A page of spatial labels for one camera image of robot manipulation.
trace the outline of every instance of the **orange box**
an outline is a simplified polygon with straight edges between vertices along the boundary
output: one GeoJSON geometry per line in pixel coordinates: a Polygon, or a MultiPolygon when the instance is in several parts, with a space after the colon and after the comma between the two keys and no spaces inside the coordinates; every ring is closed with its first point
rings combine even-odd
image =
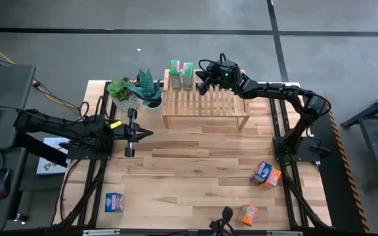
{"type": "Polygon", "coordinates": [[[243,205],[241,206],[239,215],[237,216],[237,222],[243,223],[247,226],[252,226],[255,215],[258,208],[253,205],[243,205]]]}
{"type": "Polygon", "coordinates": [[[281,171],[272,168],[270,170],[269,176],[266,179],[265,182],[262,182],[259,187],[261,187],[264,190],[269,190],[272,189],[273,187],[276,186],[276,183],[278,183],[278,180],[280,179],[281,176],[281,171]]]}

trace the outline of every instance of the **concrete floor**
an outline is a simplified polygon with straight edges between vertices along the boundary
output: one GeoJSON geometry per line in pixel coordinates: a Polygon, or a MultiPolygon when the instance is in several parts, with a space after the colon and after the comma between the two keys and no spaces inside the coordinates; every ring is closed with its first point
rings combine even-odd
{"type": "MultiPolygon", "coordinates": [[[[274,6],[280,30],[378,31],[378,0],[275,0],[274,6]]],[[[266,0],[0,0],[0,26],[271,30],[266,0]]],[[[281,42],[289,81],[328,96],[338,124],[378,98],[378,37],[281,37],[281,42]]],[[[74,104],[82,101],[89,79],[133,77],[138,68],[150,68],[159,79],[170,59],[197,62],[220,52],[252,79],[281,80],[274,40],[266,35],[0,33],[0,51],[17,64],[35,64],[36,78],[74,104]]],[[[28,108],[75,119],[35,90],[29,98],[28,108]]],[[[361,191],[378,170],[358,127],[341,130],[341,138],[361,191]]],[[[50,224],[57,196],[51,193],[28,198],[34,218],[28,227],[50,224]],[[41,204],[46,202],[53,208],[41,204]]],[[[378,233],[378,190],[361,191],[360,198],[370,230],[378,233]]]]}

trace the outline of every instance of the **green plant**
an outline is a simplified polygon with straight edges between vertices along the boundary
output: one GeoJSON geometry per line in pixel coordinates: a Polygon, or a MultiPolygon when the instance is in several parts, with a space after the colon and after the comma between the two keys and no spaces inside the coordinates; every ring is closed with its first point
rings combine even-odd
{"type": "Polygon", "coordinates": [[[126,84],[126,87],[135,94],[136,97],[144,100],[142,104],[148,106],[151,103],[156,103],[161,100],[161,93],[163,89],[160,88],[160,80],[155,83],[152,80],[150,69],[147,73],[139,70],[139,80],[141,87],[135,87],[131,84],[126,84]]]}
{"type": "Polygon", "coordinates": [[[108,92],[119,101],[126,101],[131,96],[131,91],[127,88],[128,78],[115,79],[108,85],[108,92]]]}

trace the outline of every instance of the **computer mouse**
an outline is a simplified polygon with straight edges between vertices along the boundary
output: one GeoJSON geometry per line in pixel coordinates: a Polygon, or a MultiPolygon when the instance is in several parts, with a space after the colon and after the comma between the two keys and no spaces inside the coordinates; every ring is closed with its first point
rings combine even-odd
{"type": "Polygon", "coordinates": [[[10,187],[10,170],[7,168],[2,168],[0,169],[0,200],[6,198],[9,195],[10,187]]]}

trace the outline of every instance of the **juice box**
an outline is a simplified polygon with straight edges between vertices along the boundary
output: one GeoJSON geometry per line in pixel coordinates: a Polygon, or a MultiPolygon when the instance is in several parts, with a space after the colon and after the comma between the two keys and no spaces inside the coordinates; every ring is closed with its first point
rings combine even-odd
{"type": "Polygon", "coordinates": [[[269,173],[268,178],[265,182],[262,182],[259,187],[261,187],[264,190],[272,189],[276,186],[276,183],[278,183],[278,180],[280,179],[281,171],[272,168],[272,170],[269,173]]]}
{"type": "Polygon", "coordinates": [[[123,195],[120,193],[106,193],[105,212],[123,213],[123,195]]]}
{"type": "Polygon", "coordinates": [[[179,89],[182,85],[180,82],[180,61],[170,61],[170,85],[172,89],[179,89]]]}
{"type": "Polygon", "coordinates": [[[241,206],[239,215],[237,216],[237,222],[243,223],[247,226],[253,225],[253,220],[258,211],[258,208],[253,205],[243,205],[241,206]]]}
{"type": "Polygon", "coordinates": [[[266,181],[271,169],[272,169],[272,165],[264,161],[259,163],[255,171],[253,172],[253,175],[250,178],[250,180],[256,184],[261,184],[262,182],[266,181]]]}
{"type": "Polygon", "coordinates": [[[185,90],[192,90],[194,80],[194,64],[191,62],[183,63],[182,87],[185,90]]]}

